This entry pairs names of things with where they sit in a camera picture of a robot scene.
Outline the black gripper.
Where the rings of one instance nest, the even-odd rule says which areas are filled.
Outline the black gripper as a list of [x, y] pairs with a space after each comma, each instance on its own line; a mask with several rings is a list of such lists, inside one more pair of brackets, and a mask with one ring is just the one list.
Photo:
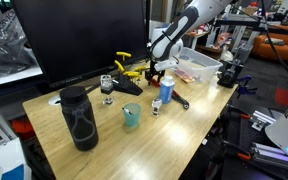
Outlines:
[[165, 75], [165, 70], [176, 66], [177, 62], [171, 59], [165, 61], [151, 61], [148, 75], [145, 74], [148, 85], [151, 85], [151, 77], [158, 75], [157, 81], [160, 82], [161, 78]]

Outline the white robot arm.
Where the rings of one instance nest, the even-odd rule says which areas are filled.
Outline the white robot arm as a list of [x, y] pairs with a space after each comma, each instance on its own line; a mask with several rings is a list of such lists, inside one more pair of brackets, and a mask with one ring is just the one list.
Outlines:
[[175, 56], [182, 50], [181, 38], [189, 30], [211, 21], [221, 13], [227, 5], [236, 0], [192, 0], [187, 8], [167, 28], [152, 35], [149, 48], [150, 69], [145, 72], [148, 83], [155, 75], [158, 81], [164, 76], [165, 70], [175, 67]]

